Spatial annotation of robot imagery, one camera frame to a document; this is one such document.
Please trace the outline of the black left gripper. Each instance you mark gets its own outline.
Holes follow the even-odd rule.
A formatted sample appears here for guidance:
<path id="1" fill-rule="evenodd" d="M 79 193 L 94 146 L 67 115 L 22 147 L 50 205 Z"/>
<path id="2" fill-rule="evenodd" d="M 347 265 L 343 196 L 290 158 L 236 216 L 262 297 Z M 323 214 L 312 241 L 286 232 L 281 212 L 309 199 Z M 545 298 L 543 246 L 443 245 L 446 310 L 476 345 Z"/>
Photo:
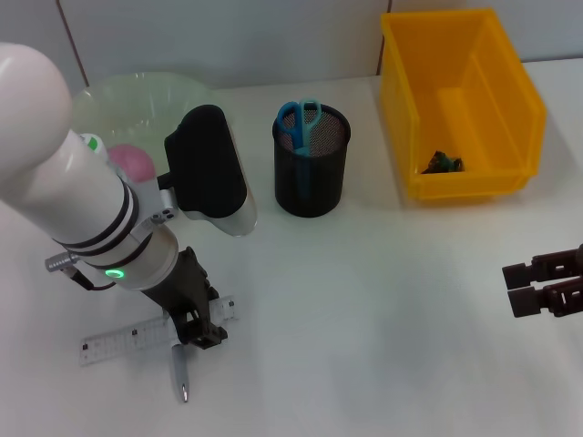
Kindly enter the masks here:
<path id="1" fill-rule="evenodd" d="M 179 341 L 202 350 L 218 346 L 228 332 L 210 320 L 210 303 L 218 292 L 191 247 L 179 253 L 169 275 L 153 288 L 142 291 L 172 318 Z"/>

